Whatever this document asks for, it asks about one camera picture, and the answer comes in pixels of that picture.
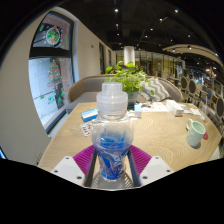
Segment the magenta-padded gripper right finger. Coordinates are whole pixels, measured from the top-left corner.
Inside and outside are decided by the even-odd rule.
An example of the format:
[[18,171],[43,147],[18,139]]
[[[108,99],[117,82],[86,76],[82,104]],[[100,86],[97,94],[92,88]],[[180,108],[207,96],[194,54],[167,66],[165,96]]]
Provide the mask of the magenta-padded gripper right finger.
[[160,156],[150,156],[131,145],[128,152],[133,185],[145,186],[173,173],[173,170]]

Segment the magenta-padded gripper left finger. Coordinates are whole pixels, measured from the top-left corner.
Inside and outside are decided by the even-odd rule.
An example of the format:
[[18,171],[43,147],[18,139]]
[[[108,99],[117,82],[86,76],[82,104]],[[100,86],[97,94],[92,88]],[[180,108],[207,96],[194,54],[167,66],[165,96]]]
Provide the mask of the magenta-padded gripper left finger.
[[93,145],[74,157],[65,156],[51,171],[52,174],[82,187],[90,187],[97,153]]

